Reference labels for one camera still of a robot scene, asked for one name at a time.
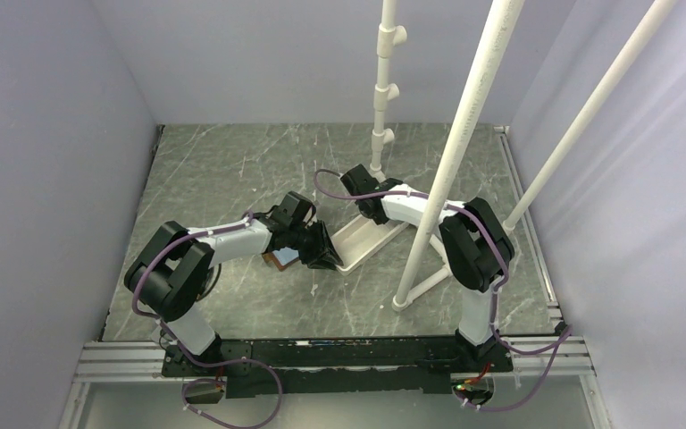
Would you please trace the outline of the brown leather card holder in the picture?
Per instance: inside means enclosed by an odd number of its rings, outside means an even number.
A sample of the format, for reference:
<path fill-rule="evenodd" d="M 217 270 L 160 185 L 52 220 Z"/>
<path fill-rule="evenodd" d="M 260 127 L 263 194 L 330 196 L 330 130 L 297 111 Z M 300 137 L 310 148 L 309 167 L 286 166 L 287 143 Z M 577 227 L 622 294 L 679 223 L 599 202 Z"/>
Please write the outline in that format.
<path fill-rule="evenodd" d="M 282 248 L 266 252 L 262 254 L 262 258 L 266 264 L 272 265 L 282 272 L 299 260 L 299 254 L 294 249 Z"/>

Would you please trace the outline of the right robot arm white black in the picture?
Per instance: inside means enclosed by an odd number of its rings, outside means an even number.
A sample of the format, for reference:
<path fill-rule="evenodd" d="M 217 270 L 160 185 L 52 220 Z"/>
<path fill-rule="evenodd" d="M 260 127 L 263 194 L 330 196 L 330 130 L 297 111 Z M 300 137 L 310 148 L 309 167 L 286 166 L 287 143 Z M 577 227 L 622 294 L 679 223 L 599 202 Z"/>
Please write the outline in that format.
<path fill-rule="evenodd" d="M 360 214 L 376 224 L 397 221 L 416 226 L 426 213 L 428 194 L 398 179 L 378 181 L 360 164 L 343 173 L 340 181 Z M 479 197 L 469 202 L 447 201 L 433 235 L 442 244 L 448 270 L 463 287 L 462 307 L 455 334 L 456 357 L 425 363 L 509 372 L 511 358 L 496 322 L 498 294 L 509 280 L 509 264 L 515 257 L 512 241 L 489 203 Z"/>

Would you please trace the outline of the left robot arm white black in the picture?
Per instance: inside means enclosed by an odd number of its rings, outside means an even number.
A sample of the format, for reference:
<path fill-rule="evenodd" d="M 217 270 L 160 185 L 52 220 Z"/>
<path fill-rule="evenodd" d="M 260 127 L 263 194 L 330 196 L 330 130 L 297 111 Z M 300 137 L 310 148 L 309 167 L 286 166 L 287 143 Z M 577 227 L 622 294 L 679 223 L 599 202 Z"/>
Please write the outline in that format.
<path fill-rule="evenodd" d="M 155 232 L 123 278 L 136 315 L 156 320 L 186 352 L 200 375 L 222 361 L 222 340 L 197 309 L 218 265 L 289 248 L 310 269 L 336 270 L 343 261 L 314 203 L 288 192 L 266 212 L 245 212 L 234 223 L 186 228 L 169 221 Z"/>

